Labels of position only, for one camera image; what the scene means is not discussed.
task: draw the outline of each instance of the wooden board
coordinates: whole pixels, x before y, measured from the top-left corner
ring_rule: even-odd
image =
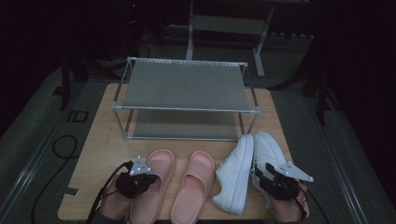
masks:
[[[109,84],[106,88],[78,159],[76,170],[69,183],[69,188],[78,189],[78,195],[64,195],[58,212],[60,219],[86,219],[99,189],[119,165],[129,160],[134,161],[137,156],[141,156],[145,160],[153,151],[163,148],[171,150],[177,157],[177,168],[164,197],[163,208],[159,216],[159,219],[169,219],[189,156],[194,151],[205,151],[213,157],[217,167],[219,167],[237,144],[236,142],[220,141],[124,140],[116,118],[111,111],[117,86],[117,84]],[[255,90],[255,92],[262,113],[252,133],[266,131],[271,134],[282,148],[286,160],[291,161],[289,148],[270,92],[267,90]],[[250,104],[253,102],[252,99],[248,99],[248,101]],[[212,203],[212,196],[220,192],[220,186],[216,180],[200,219],[262,219],[273,217],[273,212],[265,209],[265,198],[253,187],[251,179],[249,179],[247,190],[243,215],[231,215]]]

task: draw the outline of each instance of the black cable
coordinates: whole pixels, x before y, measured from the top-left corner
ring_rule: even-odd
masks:
[[[73,146],[72,152],[71,152],[70,155],[67,156],[67,157],[66,157],[66,156],[60,155],[60,154],[56,151],[56,149],[55,149],[56,143],[57,143],[59,140],[61,140],[61,139],[63,139],[63,138],[66,138],[66,137],[72,138],[72,139],[74,140],[74,143],[75,143],[74,146]],[[43,189],[39,192],[39,194],[38,194],[37,197],[35,198],[35,201],[34,201],[34,203],[33,203],[33,206],[32,206],[32,209],[31,209],[31,213],[30,213],[30,219],[31,219],[31,221],[32,221],[33,224],[35,224],[35,208],[37,207],[38,201],[40,200],[41,196],[43,195],[43,193],[45,192],[45,190],[47,189],[47,187],[49,186],[49,184],[52,182],[52,180],[55,178],[55,176],[56,176],[57,174],[59,174],[59,173],[62,171],[62,169],[66,166],[66,164],[67,164],[70,160],[79,157],[79,155],[74,156],[74,154],[75,154],[75,152],[76,152],[76,149],[77,149],[77,145],[78,145],[77,138],[76,138],[75,136],[73,136],[73,135],[70,135],[70,134],[63,135],[63,136],[57,138],[57,139],[52,143],[52,152],[53,152],[57,157],[59,157],[59,158],[61,158],[61,159],[65,159],[65,161],[64,161],[64,163],[62,164],[62,166],[55,172],[55,174],[50,178],[50,180],[46,183],[46,185],[43,187]]]
[[[293,198],[293,200],[297,203],[298,208],[301,211],[301,219],[300,221],[304,221],[304,219],[306,218],[306,212],[303,208],[303,206],[301,205],[301,203],[297,200],[297,198]]]
[[[304,195],[305,195],[305,203],[306,202],[308,202],[308,197],[306,197],[306,196],[308,196],[308,195],[306,195],[306,192],[305,192],[305,190],[303,190],[302,188],[299,188],[300,189],[300,191],[302,191],[303,193],[304,193]]]
[[[308,189],[308,193],[314,200],[315,204],[317,205],[318,209],[320,210],[320,213],[323,215],[323,218],[325,219],[326,223],[330,224],[329,219],[327,219],[326,214],[324,213],[323,209],[321,208],[320,204],[318,203],[317,199],[314,197],[314,195],[312,194],[310,189]]]
[[[149,58],[149,47],[148,47],[147,45],[143,44],[143,43],[141,43],[141,45],[142,45],[143,47],[145,47],[146,50],[148,51],[148,56],[147,56],[147,58]]]
[[[113,172],[113,174],[111,174],[111,176],[108,178],[108,180],[106,181],[106,183],[103,185],[103,187],[99,190],[99,193],[97,194],[97,196],[96,196],[96,198],[95,198],[95,201],[94,201],[93,204],[92,204],[91,211],[90,211],[90,214],[88,215],[86,224],[90,224],[90,223],[92,222],[93,216],[95,215],[95,212],[97,211],[97,206],[98,206],[99,202],[100,202],[103,198],[107,197],[108,195],[110,195],[110,194],[116,192],[116,191],[110,192],[110,193],[108,193],[107,195],[105,195],[105,196],[102,197],[102,195],[103,195],[103,193],[105,192],[105,189],[107,188],[107,186],[108,186],[108,184],[110,183],[110,181],[111,181],[111,180],[113,179],[113,177],[117,174],[117,172],[118,172],[122,167],[124,167],[124,166],[125,166],[125,167],[129,167],[129,166],[130,166],[130,163],[129,163],[129,162],[125,162],[125,163],[121,164],[119,167],[117,167],[117,169]]]

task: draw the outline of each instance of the white sneaker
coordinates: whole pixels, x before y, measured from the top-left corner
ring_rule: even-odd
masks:
[[[281,165],[286,163],[282,149],[280,149],[276,140],[266,132],[259,132],[253,135],[254,147],[253,147],[253,165],[251,170],[252,183],[264,196],[267,201],[266,208],[274,209],[267,192],[260,188],[260,179],[254,175],[254,168],[257,168],[263,172],[265,176],[271,176],[271,174],[265,169],[265,163],[271,163],[273,166]]]
[[[248,175],[253,157],[253,136],[243,134],[230,156],[216,171],[221,192],[212,198],[221,209],[242,215],[248,191]]]

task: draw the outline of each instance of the pink slipper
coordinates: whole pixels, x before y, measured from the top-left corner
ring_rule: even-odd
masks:
[[[194,152],[187,165],[182,186],[172,208],[174,224],[194,224],[201,215],[215,179],[215,163],[203,152]]]
[[[134,224],[152,224],[155,222],[161,212],[163,196],[176,166],[175,156],[165,149],[154,151],[145,163],[151,168],[148,173],[156,175],[158,178],[134,202],[129,215],[129,219]]]

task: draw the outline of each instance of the floor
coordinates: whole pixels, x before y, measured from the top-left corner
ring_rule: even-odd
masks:
[[[169,31],[164,46],[145,36],[140,54],[184,59],[184,34]],[[269,35],[262,50],[266,73],[263,78],[256,76],[251,49],[208,47],[202,41],[195,46],[193,59],[247,62],[254,86],[267,88],[294,75],[311,41],[303,36]],[[113,50],[121,52],[122,48],[120,45]],[[82,150],[106,85],[117,82],[95,71],[90,73],[86,83],[72,78],[71,101],[65,111],[60,111],[61,98],[52,92],[61,85],[61,69],[54,71],[1,138],[0,151],[6,156],[0,159],[0,223],[84,223],[84,220],[64,221],[57,217],[77,159],[64,160],[55,154],[67,157]],[[320,210],[330,223],[396,223],[395,209],[343,112],[328,101],[331,110],[325,112],[326,125],[320,125],[315,115],[317,96],[304,97],[303,85],[302,81],[271,93],[294,163],[315,178],[309,185],[315,198],[308,199],[310,216],[304,223],[326,223]],[[87,112],[87,120],[70,121],[69,116],[76,111]],[[76,142],[68,135],[75,136]]]

